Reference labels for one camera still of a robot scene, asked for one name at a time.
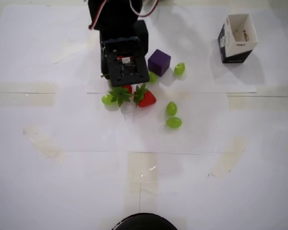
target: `white table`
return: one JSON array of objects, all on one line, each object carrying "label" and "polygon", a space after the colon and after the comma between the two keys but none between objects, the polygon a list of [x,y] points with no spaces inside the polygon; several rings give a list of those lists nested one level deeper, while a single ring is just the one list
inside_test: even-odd
[{"label": "white table", "polygon": [[[11,4],[87,3],[0,0],[0,18]],[[288,1],[177,0],[160,5],[222,5],[233,13],[272,9],[288,28],[284,15],[278,14],[278,9],[288,11]],[[66,61],[77,63],[79,57]],[[105,110],[100,94],[85,93],[88,79],[74,78],[73,71],[77,66],[53,85],[39,84],[44,76],[51,82],[52,76],[45,73],[21,86],[15,85],[18,79],[0,78],[2,91],[18,90],[0,101],[0,229],[107,230],[137,212],[161,215],[179,230],[288,229],[288,84],[265,85],[263,79],[250,76],[243,80],[252,81],[257,93],[190,96],[171,91],[160,94],[162,99],[151,110],[126,107],[120,113]],[[20,87],[43,94],[29,94],[29,100],[19,93]],[[179,97],[184,121],[194,115],[194,122],[186,123],[189,136],[178,140],[170,139],[177,133],[158,129],[164,141],[158,148],[150,130],[165,119],[159,108],[172,97]],[[184,109],[190,103],[197,107]],[[145,125],[145,116],[155,112],[156,121]],[[109,122],[111,128],[104,130]],[[121,136],[130,133],[142,135],[143,141],[123,142]],[[185,148],[175,148],[182,143]]]}]

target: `black round object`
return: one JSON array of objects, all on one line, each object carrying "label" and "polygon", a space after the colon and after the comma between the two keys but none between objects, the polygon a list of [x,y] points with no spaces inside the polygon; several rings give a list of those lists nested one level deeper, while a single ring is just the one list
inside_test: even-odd
[{"label": "black round object", "polygon": [[177,228],[158,215],[139,213],[123,219],[112,230],[177,230]]}]

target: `white wire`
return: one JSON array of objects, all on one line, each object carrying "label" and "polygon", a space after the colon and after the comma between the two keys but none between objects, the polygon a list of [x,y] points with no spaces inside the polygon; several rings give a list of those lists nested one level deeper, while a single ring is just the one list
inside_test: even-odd
[{"label": "white wire", "polygon": [[133,6],[132,6],[132,0],[129,0],[129,3],[130,3],[130,8],[132,9],[132,11],[133,11],[136,15],[138,15],[139,17],[145,17],[146,15],[151,14],[151,12],[152,12],[152,11],[154,10],[154,8],[155,8],[155,5],[158,3],[158,0],[155,0],[152,8],[151,8],[151,9],[149,10],[149,12],[146,13],[146,14],[140,14],[139,12],[137,12],[137,11],[133,8]]},{"label": "white wire", "polygon": [[100,13],[102,12],[102,9],[104,8],[106,2],[107,2],[107,0],[104,0],[104,1],[101,3],[101,5],[100,5],[100,7],[99,7],[100,9],[98,9],[99,11],[97,12],[97,15],[95,16],[94,24],[91,26],[91,30],[94,29],[94,27],[95,27],[95,25],[96,25],[96,23],[97,23],[97,21],[98,21],[98,18],[99,18],[99,16],[100,16]]}]

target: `purple cube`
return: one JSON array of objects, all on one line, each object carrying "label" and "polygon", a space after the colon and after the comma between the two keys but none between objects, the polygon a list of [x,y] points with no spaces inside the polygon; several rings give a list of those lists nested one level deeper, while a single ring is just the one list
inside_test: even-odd
[{"label": "purple cube", "polygon": [[171,56],[157,49],[148,60],[148,70],[162,77],[169,68],[170,62]]}]

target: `red wire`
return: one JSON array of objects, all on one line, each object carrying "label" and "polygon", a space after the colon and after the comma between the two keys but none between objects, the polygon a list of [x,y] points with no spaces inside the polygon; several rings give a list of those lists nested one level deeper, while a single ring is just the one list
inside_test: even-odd
[{"label": "red wire", "polygon": [[155,4],[155,6],[153,7],[153,9],[152,9],[148,14],[139,15],[139,17],[140,17],[140,18],[145,18],[145,17],[151,15],[151,14],[154,12],[155,8],[157,7],[158,3],[159,3],[159,0],[156,0],[156,4]]},{"label": "red wire", "polygon": [[101,12],[103,6],[105,5],[106,1],[107,1],[107,0],[104,0],[104,1],[100,4],[99,9],[98,9],[98,11],[97,11],[97,13],[96,13],[95,19],[94,19],[93,23],[91,24],[90,30],[93,30],[93,28],[95,27],[96,22],[97,22],[97,20],[98,20],[98,18],[99,18],[100,12]]}]

